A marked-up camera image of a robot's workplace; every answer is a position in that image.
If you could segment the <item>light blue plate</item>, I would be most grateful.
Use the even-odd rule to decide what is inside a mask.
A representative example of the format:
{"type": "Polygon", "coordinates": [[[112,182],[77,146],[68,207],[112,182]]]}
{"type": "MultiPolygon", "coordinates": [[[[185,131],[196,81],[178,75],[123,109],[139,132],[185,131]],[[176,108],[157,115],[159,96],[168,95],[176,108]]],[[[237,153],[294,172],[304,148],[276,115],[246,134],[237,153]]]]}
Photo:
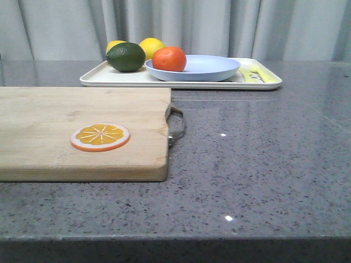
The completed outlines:
{"type": "Polygon", "coordinates": [[[153,77],[168,82],[220,82],[234,76],[241,64],[233,58],[213,55],[187,55],[182,72],[154,68],[152,60],[145,67],[153,77]]]}

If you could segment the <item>orange mandarin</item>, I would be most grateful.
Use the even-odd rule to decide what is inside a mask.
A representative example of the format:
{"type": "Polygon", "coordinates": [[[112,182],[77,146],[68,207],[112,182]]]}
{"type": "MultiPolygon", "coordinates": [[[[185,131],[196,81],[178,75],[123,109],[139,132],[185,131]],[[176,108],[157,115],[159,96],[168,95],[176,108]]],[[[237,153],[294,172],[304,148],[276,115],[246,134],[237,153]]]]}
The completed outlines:
{"type": "Polygon", "coordinates": [[[186,53],[180,47],[161,48],[152,57],[153,67],[158,70],[182,72],[186,63],[186,53]]]}

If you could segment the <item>white rectangular tray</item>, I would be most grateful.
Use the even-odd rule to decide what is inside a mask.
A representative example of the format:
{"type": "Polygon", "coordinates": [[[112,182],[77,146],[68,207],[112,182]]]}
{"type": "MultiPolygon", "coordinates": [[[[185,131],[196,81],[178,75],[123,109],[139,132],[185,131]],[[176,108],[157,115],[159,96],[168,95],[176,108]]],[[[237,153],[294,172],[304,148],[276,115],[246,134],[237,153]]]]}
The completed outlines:
{"type": "Polygon", "coordinates": [[[257,64],[269,73],[276,82],[264,83],[257,73],[252,76],[259,83],[246,83],[243,76],[237,73],[220,82],[168,82],[153,77],[148,73],[145,65],[135,72],[119,72],[104,61],[80,77],[81,84],[86,87],[170,87],[172,89],[233,89],[233,90],[273,90],[282,85],[282,79],[263,66],[260,62],[250,58],[233,58],[241,66],[250,70],[250,66],[257,64]]]}

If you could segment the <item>orange slice toy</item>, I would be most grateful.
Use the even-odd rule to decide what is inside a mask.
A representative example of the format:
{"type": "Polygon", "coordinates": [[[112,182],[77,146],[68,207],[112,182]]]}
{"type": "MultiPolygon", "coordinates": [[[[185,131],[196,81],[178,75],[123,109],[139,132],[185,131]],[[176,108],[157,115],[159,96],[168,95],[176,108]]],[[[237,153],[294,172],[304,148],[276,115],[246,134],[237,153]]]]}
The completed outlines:
{"type": "Polygon", "coordinates": [[[98,123],[79,128],[70,137],[74,148],[87,152],[104,152],[125,145],[130,131],[116,123],[98,123]]]}

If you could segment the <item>green lime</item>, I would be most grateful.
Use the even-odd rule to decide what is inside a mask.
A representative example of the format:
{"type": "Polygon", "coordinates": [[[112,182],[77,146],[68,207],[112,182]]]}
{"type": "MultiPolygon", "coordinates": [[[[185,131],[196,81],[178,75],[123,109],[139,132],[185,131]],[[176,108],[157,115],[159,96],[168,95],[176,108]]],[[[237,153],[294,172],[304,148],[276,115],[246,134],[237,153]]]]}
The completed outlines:
{"type": "Polygon", "coordinates": [[[113,46],[106,54],[108,64],[119,72],[135,72],[145,62],[145,52],[138,44],[123,42],[113,46]]]}

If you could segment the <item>yellow lemon right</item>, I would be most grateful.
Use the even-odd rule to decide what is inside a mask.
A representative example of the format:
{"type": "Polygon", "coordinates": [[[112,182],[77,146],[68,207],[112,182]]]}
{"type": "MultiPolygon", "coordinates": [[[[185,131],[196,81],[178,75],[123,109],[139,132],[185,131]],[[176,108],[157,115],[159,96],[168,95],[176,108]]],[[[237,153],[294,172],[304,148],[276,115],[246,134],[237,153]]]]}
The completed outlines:
{"type": "Polygon", "coordinates": [[[143,49],[145,52],[145,60],[148,61],[152,59],[154,53],[161,49],[166,47],[166,45],[163,43],[163,41],[157,39],[157,38],[146,38],[140,42],[140,47],[143,49]]]}

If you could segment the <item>yellow lemon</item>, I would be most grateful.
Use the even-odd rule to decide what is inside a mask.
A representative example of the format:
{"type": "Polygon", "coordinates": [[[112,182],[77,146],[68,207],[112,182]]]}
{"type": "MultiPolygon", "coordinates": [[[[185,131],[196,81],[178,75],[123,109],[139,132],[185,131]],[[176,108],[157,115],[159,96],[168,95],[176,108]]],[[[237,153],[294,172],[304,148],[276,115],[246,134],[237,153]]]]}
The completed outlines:
{"type": "Polygon", "coordinates": [[[106,52],[105,54],[108,54],[110,52],[114,52],[115,50],[115,46],[116,45],[119,45],[119,44],[123,44],[123,43],[126,43],[126,41],[122,41],[122,40],[114,40],[114,41],[111,41],[107,44],[107,47],[106,47],[106,52]]]}
{"type": "Polygon", "coordinates": [[[143,49],[145,52],[145,60],[148,61],[152,59],[154,53],[161,49],[166,47],[166,45],[163,43],[163,41],[157,39],[157,38],[146,38],[140,42],[140,47],[143,49]]]}

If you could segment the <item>yellow plastic knife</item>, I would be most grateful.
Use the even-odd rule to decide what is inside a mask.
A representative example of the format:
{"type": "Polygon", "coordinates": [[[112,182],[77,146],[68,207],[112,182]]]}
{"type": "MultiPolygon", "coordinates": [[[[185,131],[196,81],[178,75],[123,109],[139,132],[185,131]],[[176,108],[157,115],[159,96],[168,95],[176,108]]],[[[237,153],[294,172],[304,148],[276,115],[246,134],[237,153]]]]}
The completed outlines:
{"type": "Polygon", "coordinates": [[[239,68],[239,72],[246,83],[259,83],[259,80],[252,76],[252,72],[244,67],[239,68]]]}

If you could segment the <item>yellow plastic fork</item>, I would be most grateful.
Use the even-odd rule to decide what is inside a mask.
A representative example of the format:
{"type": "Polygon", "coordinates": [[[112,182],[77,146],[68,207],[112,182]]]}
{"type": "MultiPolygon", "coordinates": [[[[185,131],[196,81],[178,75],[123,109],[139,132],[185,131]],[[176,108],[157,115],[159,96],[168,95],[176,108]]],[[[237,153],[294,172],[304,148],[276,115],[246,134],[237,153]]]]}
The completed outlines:
{"type": "Polygon", "coordinates": [[[257,64],[253,64],[250,66],[250,71],[253,73],[257,73],[260,75],[262,81],[264,83],[274,83],[276,80],[269,73],[267,73],[264,69],[259,67],[257,64]]]}

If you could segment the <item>yellow lemon left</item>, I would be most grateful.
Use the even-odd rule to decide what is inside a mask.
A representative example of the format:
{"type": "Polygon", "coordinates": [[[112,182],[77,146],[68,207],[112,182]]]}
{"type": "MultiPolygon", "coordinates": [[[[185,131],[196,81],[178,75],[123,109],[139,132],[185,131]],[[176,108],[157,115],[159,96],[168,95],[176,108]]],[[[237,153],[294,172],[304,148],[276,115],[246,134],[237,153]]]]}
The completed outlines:
{"type": "Polygon", "coordinates": [[[114,40],[114,41],[111,41],[107,44],[107,47],[106,47],[106,52],[105,54],[108,54],[110,52],[114,52],[115,50],[115,46],[116,45],[119,45],[119,44],[123,44],[123,43],[126,43],[126,41],[122,41],[122,40],[114,40]]]}

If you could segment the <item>wooden cutting board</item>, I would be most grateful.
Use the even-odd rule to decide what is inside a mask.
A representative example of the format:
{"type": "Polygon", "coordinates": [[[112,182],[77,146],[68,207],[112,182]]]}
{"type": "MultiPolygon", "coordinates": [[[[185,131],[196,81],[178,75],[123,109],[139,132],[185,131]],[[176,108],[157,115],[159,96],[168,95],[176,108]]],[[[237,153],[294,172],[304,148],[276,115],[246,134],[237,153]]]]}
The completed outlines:
{"type": "Polygon", "coordinates": [[[2,181],[164,181],[170,88],[1,88],[2,181]],[[103,152],[74,148],[80,128],[116,123],[131,134],[103,152]]]}

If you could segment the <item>grey curtain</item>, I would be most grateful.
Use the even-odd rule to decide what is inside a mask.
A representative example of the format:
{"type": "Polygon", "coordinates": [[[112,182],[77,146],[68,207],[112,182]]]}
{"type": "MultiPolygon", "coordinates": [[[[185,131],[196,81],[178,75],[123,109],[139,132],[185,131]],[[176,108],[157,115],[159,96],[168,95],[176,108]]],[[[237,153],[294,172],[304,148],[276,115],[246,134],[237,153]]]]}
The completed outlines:
{"type": "Polygon", "coordinates": [[[155,37],[189,54],[350,61],[350,1],[1,1],[1,59],[101,60],[155,37]]]}

